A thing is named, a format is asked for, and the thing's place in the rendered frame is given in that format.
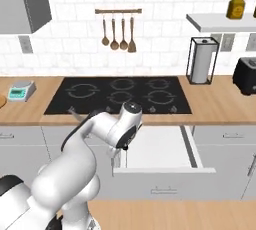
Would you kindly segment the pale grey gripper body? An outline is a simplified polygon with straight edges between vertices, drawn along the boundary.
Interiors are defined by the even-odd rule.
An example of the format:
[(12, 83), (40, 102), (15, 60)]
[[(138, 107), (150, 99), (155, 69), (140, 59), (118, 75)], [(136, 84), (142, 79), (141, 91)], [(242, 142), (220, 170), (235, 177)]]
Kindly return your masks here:
[(116, 149), (109, 146), (107, 155), (110, 157), (111, 166), (114, 168), (126, 168), (127, 167), (127, 152), (123, 149)]

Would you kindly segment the open white drawer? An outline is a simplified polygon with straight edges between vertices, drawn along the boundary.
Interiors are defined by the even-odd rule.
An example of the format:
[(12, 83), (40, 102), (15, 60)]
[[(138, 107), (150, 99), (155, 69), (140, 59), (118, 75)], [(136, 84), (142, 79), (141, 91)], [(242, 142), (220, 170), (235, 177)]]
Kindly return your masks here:
[(215, 173), (202, 164), (189, 126), (142, 126), (115, 160), (113, 173)]

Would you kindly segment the grey drawer front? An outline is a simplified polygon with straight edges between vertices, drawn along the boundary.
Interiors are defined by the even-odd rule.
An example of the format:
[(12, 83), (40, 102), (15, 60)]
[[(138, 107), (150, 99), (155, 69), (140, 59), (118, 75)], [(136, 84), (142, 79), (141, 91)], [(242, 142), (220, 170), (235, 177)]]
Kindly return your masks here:
[(0, 139), (0, 145), (44, 145), (42, 130), (38, 126), (0, 126), (0, 133), (14, 134), (13, 139)]
[[(163, 173), (163, 174), (115, 174), (101, 179), (99, 198), (104, 200), (203, 200), (208, 174)], [(177, 194), (155, 195), (151, 189), (177, 189)]]
[[(224, 133), (241, 133), (241, 139), (223, 138)], [(255, 125), (209, 125), (196, 126), (193, 137), (197, 145), (256, 144)]]

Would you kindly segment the black hob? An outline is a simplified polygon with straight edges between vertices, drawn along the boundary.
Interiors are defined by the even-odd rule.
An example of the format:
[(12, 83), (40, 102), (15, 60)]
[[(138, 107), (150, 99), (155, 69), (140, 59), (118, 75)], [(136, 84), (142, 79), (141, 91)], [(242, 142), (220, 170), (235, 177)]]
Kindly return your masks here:
[(136, 102), (144, 114), (191, 114), (179, 79), (173, 77), (65, 77), (45, 115), (103, 109), (118, 114), (124, 102)]

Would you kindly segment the grey cupboard door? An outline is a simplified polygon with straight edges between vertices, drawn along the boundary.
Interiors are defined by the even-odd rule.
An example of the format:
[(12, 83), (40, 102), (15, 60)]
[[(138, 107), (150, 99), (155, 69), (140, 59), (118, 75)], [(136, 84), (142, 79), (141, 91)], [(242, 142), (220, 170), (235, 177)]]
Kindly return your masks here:
[(38, 170), (50, 161), (45, 146), (0, 146), (0, 176), (16, 175), (31, 186)]
[(256, 145), (199, 146), (204, 167), (214, 168), (205, 190), (211, 200), (256, 200), (256, 165), (250, 177), (248, 168), (256, 154)]

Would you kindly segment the wooden spatula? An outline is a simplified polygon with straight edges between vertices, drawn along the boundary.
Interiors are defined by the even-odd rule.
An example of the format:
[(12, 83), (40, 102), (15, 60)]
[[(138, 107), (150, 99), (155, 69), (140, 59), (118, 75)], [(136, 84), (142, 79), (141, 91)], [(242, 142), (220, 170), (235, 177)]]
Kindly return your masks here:
[(135, 42), (134, 42), (134, 35), (133, 35), (133, 30), (134, 29), (134, 18), (133, 17), (131, 17), (130, 18), (130, 42), (129, 42), (129, 44), (128, 44), (128, 52), (129, 53), (134, 53), (134, 52), (136, 52), (136, 44), (135, 44)]

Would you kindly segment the grey kitchen scale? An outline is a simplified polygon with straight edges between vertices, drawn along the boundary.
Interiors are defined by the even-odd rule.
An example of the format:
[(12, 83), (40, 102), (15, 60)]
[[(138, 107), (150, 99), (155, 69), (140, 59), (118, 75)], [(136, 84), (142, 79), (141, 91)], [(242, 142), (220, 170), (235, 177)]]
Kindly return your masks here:
[(35, 91), (34, 81), (17, 81), (9, 88), (7, 99), (11, 102), (27, 102)]

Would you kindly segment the small wooden spoon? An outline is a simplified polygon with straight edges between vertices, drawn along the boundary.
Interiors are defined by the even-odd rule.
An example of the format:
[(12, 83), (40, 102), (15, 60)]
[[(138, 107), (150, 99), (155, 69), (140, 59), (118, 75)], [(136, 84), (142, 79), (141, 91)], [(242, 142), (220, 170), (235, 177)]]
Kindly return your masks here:
[(107, 33), (106, 33), (106, 31), (107, 31), (107, 29), (106, 29), (106, 21), (105, 21), (104, 18), (103, 18), (102, 23), (103, 23), (103, 38), (102, 38), (102, 44), (103, 44), (104, 46), (108, 46), (108, 45), (109, 45), (109, 39), (107, 38)]

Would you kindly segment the black paper towel stand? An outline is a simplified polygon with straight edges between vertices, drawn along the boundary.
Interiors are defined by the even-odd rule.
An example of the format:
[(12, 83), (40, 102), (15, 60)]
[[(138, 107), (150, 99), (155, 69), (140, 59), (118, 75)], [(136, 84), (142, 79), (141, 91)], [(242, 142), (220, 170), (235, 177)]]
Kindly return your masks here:
[(214, 38), (211, 37), (216, 42), (216, 47), (213, 49), (210, 68), (209, 68), (209, 72), (208, 72), (208, 77), (207, 77), (207, 80), (205, 83), (196, 84), (196, 83), (192, 82), (192, 70), (193, 70), (193, 66), (194, 66), (193, 59), (194, 59), (194, 51), (195, 51), (197, 38), (208, 38), (208, 37), (192, 37), (191, 38), (187, 66), (186, 66), (186, 77), (187, 77), (189, 83), (192, 85), (210, 85), (212, 83), (213, 76), (214, 76), (214, 70), (215, 70), (215, 65), (216, 65), (216, 60), (217, 60), (217, 55), (218, 55), (218, 50), (219, 50), (219, 43)]

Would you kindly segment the white paper towel roll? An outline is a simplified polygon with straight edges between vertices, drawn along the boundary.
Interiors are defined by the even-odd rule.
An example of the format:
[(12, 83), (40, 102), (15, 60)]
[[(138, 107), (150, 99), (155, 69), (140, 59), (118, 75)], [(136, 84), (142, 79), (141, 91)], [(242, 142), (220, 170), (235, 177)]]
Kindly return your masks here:
[(211, 38), (197, 38), (193, 59), (192, 82), (205, 83), (208, 77), (213, 49), (216, 42)]

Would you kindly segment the yellow jar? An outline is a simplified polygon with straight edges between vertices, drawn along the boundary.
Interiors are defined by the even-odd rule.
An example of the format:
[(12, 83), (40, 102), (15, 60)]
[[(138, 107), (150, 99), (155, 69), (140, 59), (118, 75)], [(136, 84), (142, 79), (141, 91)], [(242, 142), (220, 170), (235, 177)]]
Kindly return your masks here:
[(229, 19), (241, 19), (245, 9), (244, 0), (230, 0), (226, 17)]

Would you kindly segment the grey wall socket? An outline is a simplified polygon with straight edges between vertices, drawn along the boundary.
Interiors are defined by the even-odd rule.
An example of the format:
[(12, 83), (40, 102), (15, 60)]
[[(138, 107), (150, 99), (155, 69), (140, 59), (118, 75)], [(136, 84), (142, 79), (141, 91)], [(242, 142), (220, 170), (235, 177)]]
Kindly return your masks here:
[(212, 38), (214, 38), (219, 44), (221, 44), (221, 38), (222, 38), (222, 34), (221, 33), (211, 33), (210, 36)]
[(224, 33), (221, 43), (222, 52), (230, 52), (233, 47), (235, 34), (234, 33)]
[(19, 42), (23, 54), (33, 53), (33, 48), (29, 36), (19, 36)]
[(256, 51), (256, 33), (251, 33), (249, 35), (246, 50), (247, 51)]

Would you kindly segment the wooden utensil rail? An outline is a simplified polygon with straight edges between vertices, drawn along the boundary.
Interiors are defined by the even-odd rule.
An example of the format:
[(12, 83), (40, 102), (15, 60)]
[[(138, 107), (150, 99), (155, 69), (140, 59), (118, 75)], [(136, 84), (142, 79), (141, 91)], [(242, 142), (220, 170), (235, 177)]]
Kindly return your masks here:
[(95, 14), (141, 14), (142, 9), (95, 9)]

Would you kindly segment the white wall shelf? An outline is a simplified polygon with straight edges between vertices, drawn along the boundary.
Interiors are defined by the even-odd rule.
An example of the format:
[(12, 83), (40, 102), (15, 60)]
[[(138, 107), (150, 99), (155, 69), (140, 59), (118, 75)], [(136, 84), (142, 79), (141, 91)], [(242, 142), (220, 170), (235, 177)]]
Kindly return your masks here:
[(256, 18), (249, 13), (241, 19), (228, 19), (224, 13), (187, 14), (186, 19), (199, 32), (256, 32)]

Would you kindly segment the grey wall cupboard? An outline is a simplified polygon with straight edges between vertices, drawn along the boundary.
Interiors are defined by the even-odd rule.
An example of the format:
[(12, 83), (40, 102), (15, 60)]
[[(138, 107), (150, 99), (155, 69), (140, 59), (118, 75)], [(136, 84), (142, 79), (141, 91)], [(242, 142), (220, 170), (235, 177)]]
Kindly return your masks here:
[(49, 0), (0, 0), (0, 34), (32, 34), (51, 20)]

